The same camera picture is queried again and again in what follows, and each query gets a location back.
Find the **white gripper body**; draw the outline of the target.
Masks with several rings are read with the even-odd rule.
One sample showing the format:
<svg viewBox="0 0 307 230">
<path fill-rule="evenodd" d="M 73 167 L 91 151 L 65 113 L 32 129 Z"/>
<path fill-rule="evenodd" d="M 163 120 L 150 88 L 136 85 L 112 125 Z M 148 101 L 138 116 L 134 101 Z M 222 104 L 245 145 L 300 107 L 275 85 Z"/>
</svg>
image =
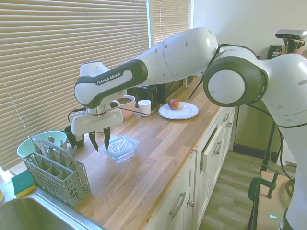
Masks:
<svg viewBox="0 0 307 230">
<path fill-rule="evenodd" d="M 123 123 L 123 115 L 119 108 L 114 108 L 100 116 L 93 116 L 88 112 L 77 112 L 69 115 L 69 120 L 72 133 L 78 136 L 91 132 L 101 132 L 105 128 L 120 125 Z"/>
</svg>

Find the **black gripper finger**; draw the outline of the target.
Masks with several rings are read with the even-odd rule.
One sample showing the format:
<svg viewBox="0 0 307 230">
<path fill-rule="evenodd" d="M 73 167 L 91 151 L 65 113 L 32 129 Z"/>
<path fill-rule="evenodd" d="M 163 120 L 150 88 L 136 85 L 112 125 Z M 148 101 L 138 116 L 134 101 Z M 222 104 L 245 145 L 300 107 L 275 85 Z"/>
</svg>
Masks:
<svg viewBox="0 0 307 230">
<path fill-rule="evenodd" d="M 90 139 L 90 141 L 91 141 L 93 147 L 95 148 L 95 150 L 96 150 L 97 152 L 99 152 L 99 147 L 98 147 L 98 144 L 97 144 L 97 142 L 96 142 L 95 131 L 94 131 L 94 132 L 89 132 L 89 133 L 88 133 L 88 136 L 89 136 L 89 139 Z"/>
<path fill-rule="evenodd" d="M 104 128 L 103 132 L 104 132 L 104 145 L 105 145 L 105 148 L 108 149 L 109 142 L 110 142 L 110 128 L 109 127 Z"/>
</svg>

